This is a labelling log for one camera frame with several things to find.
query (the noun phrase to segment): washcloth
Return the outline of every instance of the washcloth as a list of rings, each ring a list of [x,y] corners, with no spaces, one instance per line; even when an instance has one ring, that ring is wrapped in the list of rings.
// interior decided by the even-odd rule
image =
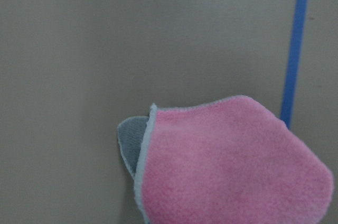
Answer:
[[[153,104],[118,138],[146,223],[316,224],[331,201],[331,171],[247,96]]]

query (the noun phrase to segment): vertical blue tape strip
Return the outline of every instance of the vertical blue tape strip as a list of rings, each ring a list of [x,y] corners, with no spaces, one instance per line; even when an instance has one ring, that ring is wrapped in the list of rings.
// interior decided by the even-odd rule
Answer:
[[[293,111],[294,95],[297,83],[299,59],[301,56],[303,30],[305,24],[307,0],[297,0],[294,15],[292,37],[290,42],[289,60],[287,65],[283,103],[280,118],[290,128]]]

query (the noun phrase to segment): gray floor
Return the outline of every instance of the gray floor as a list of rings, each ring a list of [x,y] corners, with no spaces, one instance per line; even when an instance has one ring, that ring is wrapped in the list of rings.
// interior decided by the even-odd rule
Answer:
[[[0,5],[0,223],[142,223],[116,126],[152,102],[244,94],[279,116],[295,0]],[[337,15],[309,0],[292,126],[335,176]]]

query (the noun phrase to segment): pink towel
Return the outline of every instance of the pink towel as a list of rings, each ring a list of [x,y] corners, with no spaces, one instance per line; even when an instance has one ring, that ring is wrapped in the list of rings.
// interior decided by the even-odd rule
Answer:
[[[284,122],[235,96],[152,105],[134,189],[151,224],[315,224],[333,175]]]

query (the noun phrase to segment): folded cloth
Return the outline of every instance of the folded cloth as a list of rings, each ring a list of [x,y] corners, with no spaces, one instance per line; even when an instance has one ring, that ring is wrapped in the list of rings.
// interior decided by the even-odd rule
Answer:
[[[146,223],[315,224],[331,202],[331,171],[247,96],[153,104],[118,138]]]

